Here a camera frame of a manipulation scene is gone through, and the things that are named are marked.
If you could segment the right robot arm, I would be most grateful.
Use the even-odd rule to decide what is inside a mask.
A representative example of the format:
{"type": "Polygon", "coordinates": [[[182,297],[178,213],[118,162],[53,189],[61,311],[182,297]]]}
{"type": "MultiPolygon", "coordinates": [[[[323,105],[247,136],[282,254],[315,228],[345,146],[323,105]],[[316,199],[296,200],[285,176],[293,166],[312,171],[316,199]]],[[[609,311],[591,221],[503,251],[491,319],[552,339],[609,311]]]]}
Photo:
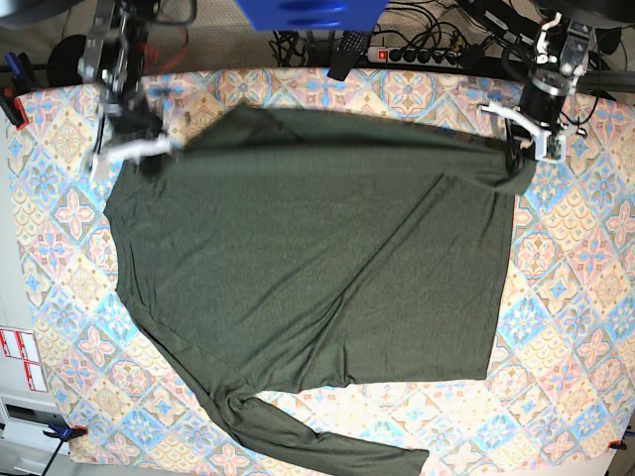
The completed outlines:
{"type": "Polygon", "coordinates": [[[1,69],[11,73],[14,86],[2,89],[1,108],[12,124],[27,124],[18,97],[40,89],[37,71],[45,72],[51,87],[91,84],[98,94],[95,132],[81,163],[90,180],[125,162],[158,166],[173,146],[148,104],[142,75],[159,8],[157,1],[99,1],[88,32],[60,40],[45,64],[31,63],[25,53],[5,54],[1,69]]]}

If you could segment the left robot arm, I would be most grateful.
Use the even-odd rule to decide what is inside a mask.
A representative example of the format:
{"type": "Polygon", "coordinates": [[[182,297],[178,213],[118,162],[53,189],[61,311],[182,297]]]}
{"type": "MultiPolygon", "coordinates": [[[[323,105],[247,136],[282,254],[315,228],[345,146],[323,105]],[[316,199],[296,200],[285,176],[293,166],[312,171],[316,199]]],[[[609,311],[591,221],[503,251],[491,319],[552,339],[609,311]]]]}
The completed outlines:
{"type": "Polygon", "coordinates": [[[508,157],[514,167],[528,160],[557,164],[565,158],[570,136],[587,135],[593,114],[574,119],[564,111],[587,74],[591,50],[600,34],[634,24],[632,1],[542,1],[550,14],[540,24],[528,53],[518,43],[503,48],[503,68],[522,82],[519,103],[491,101],[480,110],[505,121],[508,157]]]}

